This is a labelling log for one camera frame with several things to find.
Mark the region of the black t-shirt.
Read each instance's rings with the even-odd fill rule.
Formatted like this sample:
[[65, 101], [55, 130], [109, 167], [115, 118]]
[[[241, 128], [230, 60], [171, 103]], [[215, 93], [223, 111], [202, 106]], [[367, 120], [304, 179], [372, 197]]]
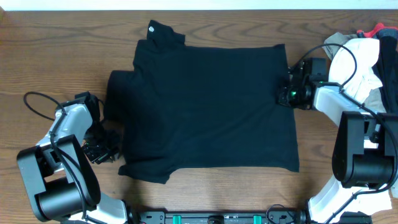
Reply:
[[284, 45], [188, 46], [150, 21], [132, 64], [111, 72], [104, 105], [124, 126], [119, 175], [164, 184], [184, 168], [299, 170], [294, 112], [277, 102], [289, 80]]

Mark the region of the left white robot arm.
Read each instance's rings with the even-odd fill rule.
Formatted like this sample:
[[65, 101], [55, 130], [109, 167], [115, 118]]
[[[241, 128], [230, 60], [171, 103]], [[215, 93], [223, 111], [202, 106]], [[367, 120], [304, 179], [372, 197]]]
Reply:
[[123, 200], [100, 190], [92, 163], [113, 159], [118, 135], [104, 129], [99, 99], [59, 103], [47, 134], [20, 151], [17, 165], [30, 206], [41, 222], [133, 223]]

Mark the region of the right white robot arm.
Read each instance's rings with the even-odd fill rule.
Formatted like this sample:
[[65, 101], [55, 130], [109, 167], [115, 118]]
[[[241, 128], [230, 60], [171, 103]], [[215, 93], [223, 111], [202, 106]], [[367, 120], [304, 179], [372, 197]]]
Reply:
[[289, 108], [317, 110], [338, 126], [331, 159], [333, 175], [307, 205], [309, 223], [339, 223], [347, 213], [354, 223], [384, 208], [397, 182], [397, 115], [358, 102], [343, 85], [323, 74], [289, 71], [278, 92]]

